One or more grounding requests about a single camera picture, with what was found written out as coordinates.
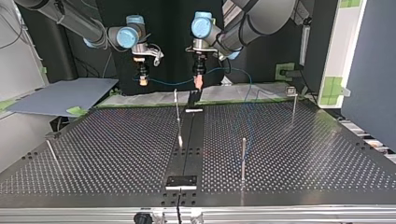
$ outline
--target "cable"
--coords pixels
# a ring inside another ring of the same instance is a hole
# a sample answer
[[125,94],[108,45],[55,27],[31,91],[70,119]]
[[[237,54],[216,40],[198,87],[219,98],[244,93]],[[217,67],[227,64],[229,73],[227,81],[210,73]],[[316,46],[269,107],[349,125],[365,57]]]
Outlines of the cable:
[[[16,21],[19,21],[20,18],[18,17],[18,15],[13,14],[11,10],[9,10],[9,8],[4,7],[2,5],[0,5],[0,8],[2,8],[3,10],[5,10],[12,18],[15,18]],[[7,23],[7,25],[14,31],[15,35],[18,35],[18,32],[14,29],[14,27],[11,25],[11,23],[7,20],[7,18],[0,14],[0,16],[2,17],[2,19]],[[25,40],[22,36],[20,37],[20,40],[23,41],[23,43],[25,43],[26,45],[29,45],[31,48],[33,48],[32,52],[35,54],[35,56],[37,57],[38,60],[43,61],[43,59],[40,57],[40,55],[38,55],[37,50],[35,49],[35,44],[33,43],[32,38],[30,37],[30,35],[27,33],[27,28],[23,26],[23,22],[22,22],[22,18],[21,18],[21,27],[22,27],[22,32],[26,32],[25,36],[27,37],[27,40]]]
[[299,70],[299,72],[300,72],[300,74],[301,74],[301,77],[303,78],[303,81],[304,81],[304,83],[305,83],[305,86],[306,86],[306,87],[308,88],[308,90],[311,92],[312,98],[314,98],[315,103],[316,103],[317,105],[319,105],[319,104],[318,104],[318,99],[314,96],[312,89],[309,88],[308,82],[306,82],[304,73],[303,73],[301,70]]
[[110,51],[110,54],[108,55],[108,59],[107,59],[107,63],[106,63],[105,69],[103,70],[103,73],[102,73],[102,78],[105,78],[106,70],[108,68],[108,64],[110,63],[111,56],[113,56],[113,52]]
[[81,3],[84,4],[87,7],[93,8],[95,10],[99,10],[97,7],[91,6],[90,4],[86,3],[84,0],[81,0]]
[[177,83],[168,83],[168,82],[160,81],[160,80],[157,80],[157,79],[154,79],[154,78],[149,78],[148,80],[163,84],[165,86],[180,86],[180,85],[184,85],[186,83],[194,81],[194,78],[192,78],[190,80],[187,80],[187,81],[177,82]]
[[178,199],[177,199],[177,207],[176,207],[176,210],[177,210],[177,220],[178,220],[178,224],[182,224],[182,220],[181,220],[181,214],[180,214],[180,207],[179,207],[179,205],[180,205],[180,193],[178,194]]
[[243,47],[247,47],[249,44],[245,43],[243,33],[244,33],[244,25],[245,25],[245,20],[247,19],[248,14],[245,12],[244,16],[242,17],[241,24],[239,25],[239,30],[238,30],[238,38],[239,42],[241,42]]
[[13,40],[11,43],[0,47],[0,49],[5,49],[5,48],[15,44],[21,38],[22,34],[23,34],[23,24],[22,24],[22,21],[21,21],[21,30],[20,30],[20,33],[18,34],[17,38],[15,38],[15,40]]
[[75,58],[75,60],[76,60],[77,62],[79,62],[79,63],[81,63],[81,64],[83,64],[83,65],[85,65],[85,66],[87,66],[87,67],[90,67],[91,70],[93,70],[96,74],[92,73],[91,71],[88,71],[88,69],[86,68],[87,73],[89,72],[89,73],[95,75],[96,77],[100,77],[99,71],[98,71],[96,68],[94,68],[92,65],[90,65],[90,64],[88,64],[88,63],[82,61],[82,60],[81,60],[80,58],[78,58],[78,57],[74,57],[74,58]]
[[[11,25],[11,23],[9,23],[9,21],[6,19],[5,16],[3,16],[2,14],[0,14],[0,17],[1,17],[1,19],[3,19],[3,21],[8,25],[8,27],[15,33],[15,35],[18,35],[18,34],[19,34],[18,31],[16,31],[16,30],[14,29],[14,27]],[[23,41],[23,43],[25,43],[25,44],[29,44],[29,43],[27,42],[27,40],[23,39],[22,37],[21,37],[21,41]]]

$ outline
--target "green tape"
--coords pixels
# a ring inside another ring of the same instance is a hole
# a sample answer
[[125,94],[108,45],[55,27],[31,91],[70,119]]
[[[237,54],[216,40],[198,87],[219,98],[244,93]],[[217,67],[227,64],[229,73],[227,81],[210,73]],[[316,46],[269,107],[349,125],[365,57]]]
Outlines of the green tape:
[[293,81],[292,77],[285,77],[280,75],[280,71],[293,71],[295,67],[294,63],[282,63],[276,65],[275,80],[276,81]]
[[323,92],[320,98],[321,105],[336,105],[342,94],[341,77],[325,77]]
[[0,101],[0,112],[5,111],[7,107],[9,107],[15,103],[16,103],[15,100]]
[[341,0],[340,7],[359,7],[361,0]]
[[67,113],[69,113],[71,115],[78,116],[78,117],[81,117],[88,113],[87,110],[85,110],[79,106],[74,106],[74,107],[68,108],[66,111],[67,111]]

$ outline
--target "white panel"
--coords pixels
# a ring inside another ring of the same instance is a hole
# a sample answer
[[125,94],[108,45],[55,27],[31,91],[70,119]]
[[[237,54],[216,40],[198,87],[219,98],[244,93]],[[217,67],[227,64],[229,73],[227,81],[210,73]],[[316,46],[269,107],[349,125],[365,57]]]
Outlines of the white panel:
[[0,119],[0,172],[45,141],[54,117],[11,114]]
[[[1,0],[0,4],[15,13],[12,0]],[[9,15],[2,8],[0,8],[0,13],[17,32],[21,30],[15,17]],[[1,17],[0,33],[0,47],[11,43],[17,37]],[[45,85],[38,68],[41,65],[37,65],[40,62],[35,59],[32,50],[21,40],[12,46],[0,49],[0,101],[14,98]]]
[[[321,83],[320,95],[323,92],[325,77],[342,77],[342,86],[347,85],[350,66],[361,29],[361,18],[366,1],[361,1],[359,7],[338,8],[332,31],[332,40]],[[338,98],[337,105],[320,105],[322,108],[340,108],[344,97]]]

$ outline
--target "black cable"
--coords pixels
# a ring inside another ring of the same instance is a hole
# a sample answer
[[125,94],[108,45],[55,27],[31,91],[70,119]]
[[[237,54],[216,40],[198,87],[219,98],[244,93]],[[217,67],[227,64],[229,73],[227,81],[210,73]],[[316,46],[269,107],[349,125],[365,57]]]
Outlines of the black cable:
[[250,43],[245,43],[243,33],[244,33],[244,25],[245,25],[245,20],[247,19],[248,14],[244,13],[244,16],[242,17],[241,24],[239,25],[239,30],[238,30],[238,38],[239,42],[241,42],[242,46],[247,47]]
[[178,194],[176,210],[177,210],[178,224],[181,224],[181,223],[182,223],[182,220],[181,220],[181,214],[180,214],[180,207],[179,207],[179,204],[180,204],[180,193]]
[[95,76],[97,76],[97,77],[100,77],[99,71],[98,71],[96,68],[94,68],[92,65],[90,65],[90,64],[88,64],[88,63],[82,61],[82,60],[81,60],[80,58],[78,58],[78,57],[74,57],[74,58],[75,58],[76,61],[78,61],[79,63],[85,64],[87,67],[90,67],[91,70],[93,70],[93,71],[96,73],[96,74],[94,74],[94,73],[92,73],[92,72],[90,71],[91,74],[93,74],[93,75],[95,75]]
[[21,38],[22,34],[23,34],[23,24],[22,24],[22,21],[21,21],[21,30],[20,30],[20,33],[18,34],[17,38],[14,41],[12,41],[11,43],[0,47],[0,49],[5,49],[5,48],[15,44]]
[[318,104],[318,99],[314,96],[314,92],[312,91],[312,89],[311,88],[309,88],[309,86],[308,86],[308,83],[306,82],[306,79],[305,79],[305,77],[304,77],[304,74],[303,74],[303,72],[301,71],[301,70],[299,70],[299,72],[300,72],[300,74],[301,74],[301,77],[303,78],[303,81],[304,81],[304,83],[305,83],[305,86],[308,88],[308,90],[310,91],[310,93],[311,93],[311,95],[312,95],[312,98],[314,98],[314,101],[315,101],[315,103],[317,104],[317,105],[319,105]]

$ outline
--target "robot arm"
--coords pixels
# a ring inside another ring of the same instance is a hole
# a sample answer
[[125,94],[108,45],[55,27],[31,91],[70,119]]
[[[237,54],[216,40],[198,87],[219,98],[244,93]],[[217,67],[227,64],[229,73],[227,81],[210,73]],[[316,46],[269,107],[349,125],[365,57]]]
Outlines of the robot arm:
[[15,0],[19,5],[37,10],[77,35],[83,37],[90,48],[106,49],[108,45],[118,49],[131,49],[141,75],[141,85],[147,85],[149,67],[146,57],[154,57],[154,66],[160,64],[163,53],[159,47],[149,48],[143,17],[128,16],[124,27],[106,28],[104,25],[79,12],[68,0]]
[[[288,21],[295,0],[232,0],[242,8],[243,19],[229,31],[222,31],[212,22],[211,13],[197,12],[191,24],[196,38],[193,50],[205,51],[208,46],[219,51],[219,58],[234,59],[246,43],[250,43],[262,35],[271,35],[282,28]],[[197,45],[198,40],[207,45]]]

